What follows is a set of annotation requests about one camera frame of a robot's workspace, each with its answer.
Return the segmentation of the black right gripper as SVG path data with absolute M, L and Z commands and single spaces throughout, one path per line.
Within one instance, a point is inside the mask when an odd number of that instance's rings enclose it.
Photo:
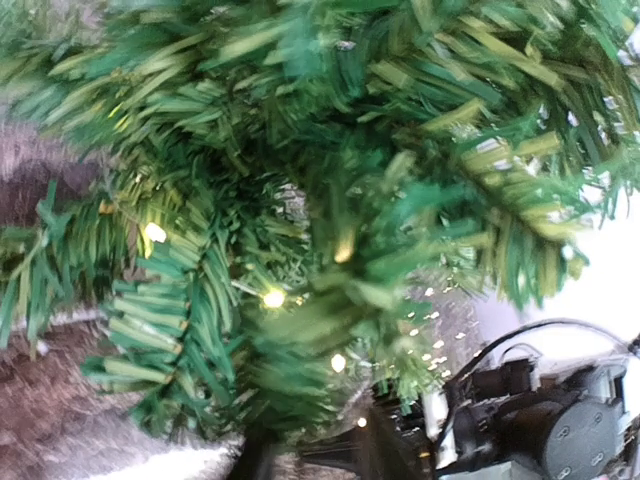
M 638 478 L 628 367 L 622 355 L 551 371 L 517 358 L 450 381 L 441 478 Z

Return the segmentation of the small green christmas tree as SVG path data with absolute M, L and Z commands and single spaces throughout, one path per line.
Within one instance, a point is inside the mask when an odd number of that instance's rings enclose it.
M 635 1 L 5 1 L 8 115 L 96 178 L 1 227 L 1 334 L 89 300 L 148 433 L 320 433 L 362 348 L 404 400 L 427 273 L 542 304 L 639 187 Z

